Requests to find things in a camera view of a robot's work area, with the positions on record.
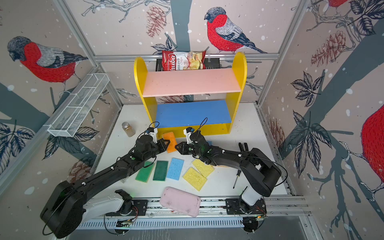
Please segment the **orange rectangular sponge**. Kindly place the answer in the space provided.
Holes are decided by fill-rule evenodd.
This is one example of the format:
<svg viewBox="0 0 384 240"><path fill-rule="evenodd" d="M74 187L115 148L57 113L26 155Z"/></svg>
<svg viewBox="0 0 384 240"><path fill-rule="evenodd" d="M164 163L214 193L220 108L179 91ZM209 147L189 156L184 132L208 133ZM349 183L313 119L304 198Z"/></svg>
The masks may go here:
<svg viewBox="0 0 384 240"><path fill-rule="evenodd" d="M167 153L173 153L176 151L176 145L177 145L177 141L176 141L176 138L175 138L175 135L173 132L168 132L168 133L164 133L162 135L163 139L164 140L168 140L170 141L170 144L167 148Z"/></svg>

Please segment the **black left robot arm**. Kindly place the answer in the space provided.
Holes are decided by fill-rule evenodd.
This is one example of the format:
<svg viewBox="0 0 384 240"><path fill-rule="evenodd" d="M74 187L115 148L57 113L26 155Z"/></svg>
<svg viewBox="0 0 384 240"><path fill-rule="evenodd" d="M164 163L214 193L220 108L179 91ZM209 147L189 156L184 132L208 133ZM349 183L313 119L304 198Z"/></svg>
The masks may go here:
<svg viewBox="0 0 384 240"><path fill-rule="evenodd" d="M59 239L68 236L85 221L85 205L90 199L136 173L147 160L165 152L170 142L164 139L154 142L152 136L142 135L135 146L110 167L84 180L59 183L40 214L45 226Z"/></svg>

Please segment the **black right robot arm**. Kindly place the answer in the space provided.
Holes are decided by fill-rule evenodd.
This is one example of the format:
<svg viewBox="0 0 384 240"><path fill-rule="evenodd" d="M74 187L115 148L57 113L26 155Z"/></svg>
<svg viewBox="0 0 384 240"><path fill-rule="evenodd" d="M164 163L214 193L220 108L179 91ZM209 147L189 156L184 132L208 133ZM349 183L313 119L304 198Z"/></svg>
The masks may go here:
<svg viewBox="0 0 384 240"><path fill-rule="evenodd" d="M261 196L269 197L277 185L282 171L261 150L229 151L209 145L201 131L190 135L190 139L175 146L181 155L191 155L207 165L226 166L240 170L251 187Z"/></svg>

